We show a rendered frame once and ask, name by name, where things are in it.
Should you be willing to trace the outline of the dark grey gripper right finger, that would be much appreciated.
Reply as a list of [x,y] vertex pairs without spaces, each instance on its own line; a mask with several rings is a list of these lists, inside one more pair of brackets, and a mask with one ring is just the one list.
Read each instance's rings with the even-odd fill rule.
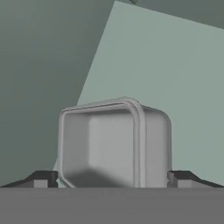
[[201,179],[191,171],[168,171],[167,178],[167,186],[172,188],[224,188],[224,185]]

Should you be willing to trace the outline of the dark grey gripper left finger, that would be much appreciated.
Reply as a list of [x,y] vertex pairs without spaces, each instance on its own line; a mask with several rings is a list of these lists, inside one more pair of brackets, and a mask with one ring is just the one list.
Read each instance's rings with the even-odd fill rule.
[[35,171],[27,178],[2,186],[3,188],[57,188],[59,186],[56,171]]

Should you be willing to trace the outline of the grey tupperware container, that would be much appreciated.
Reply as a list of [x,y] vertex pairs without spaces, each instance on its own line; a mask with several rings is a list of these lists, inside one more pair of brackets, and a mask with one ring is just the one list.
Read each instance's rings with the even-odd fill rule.
[[57,170],[67,187],[166,187],[172,169],[169,116],[131,98],[65,108]]

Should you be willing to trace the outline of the pale green cabinet door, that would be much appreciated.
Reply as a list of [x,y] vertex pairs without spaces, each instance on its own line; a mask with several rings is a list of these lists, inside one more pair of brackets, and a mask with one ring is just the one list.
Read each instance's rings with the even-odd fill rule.
[[224,30],[115,2],[75,106],[118,98],[169,116],[171,170],[224,185]]

